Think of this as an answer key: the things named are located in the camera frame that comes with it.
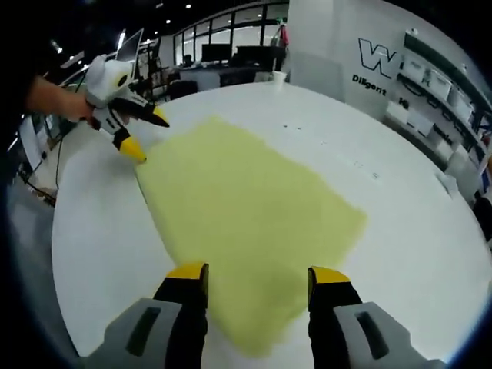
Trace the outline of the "person's left hand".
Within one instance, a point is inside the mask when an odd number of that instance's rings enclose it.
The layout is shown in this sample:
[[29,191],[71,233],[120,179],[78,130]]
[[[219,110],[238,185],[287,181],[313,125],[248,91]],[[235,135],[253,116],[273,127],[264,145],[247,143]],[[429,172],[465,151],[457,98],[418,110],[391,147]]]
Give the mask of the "person's left hand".
[[58,115],[71,122],[90,122],[93,107],[87,102],[85,94],[62,90],[58,98]]

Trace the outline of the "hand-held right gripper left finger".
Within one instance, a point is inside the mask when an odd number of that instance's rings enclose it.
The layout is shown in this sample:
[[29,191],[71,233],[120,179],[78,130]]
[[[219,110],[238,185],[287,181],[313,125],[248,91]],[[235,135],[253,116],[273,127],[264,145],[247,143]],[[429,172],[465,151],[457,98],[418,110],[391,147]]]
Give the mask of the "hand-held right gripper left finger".
[[105,329],[87,368],[200,368],[208,332],[207,263],[170,271],[152,298],[142,298]]

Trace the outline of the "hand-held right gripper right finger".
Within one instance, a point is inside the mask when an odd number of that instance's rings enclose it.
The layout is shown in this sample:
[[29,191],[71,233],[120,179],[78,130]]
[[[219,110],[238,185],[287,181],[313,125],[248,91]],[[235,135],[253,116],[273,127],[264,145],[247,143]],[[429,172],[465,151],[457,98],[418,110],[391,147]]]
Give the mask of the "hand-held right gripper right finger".
[[410,332],[374,302],[364,303],[349,277],[308,268],[308,336],[316,368],[434,368]]

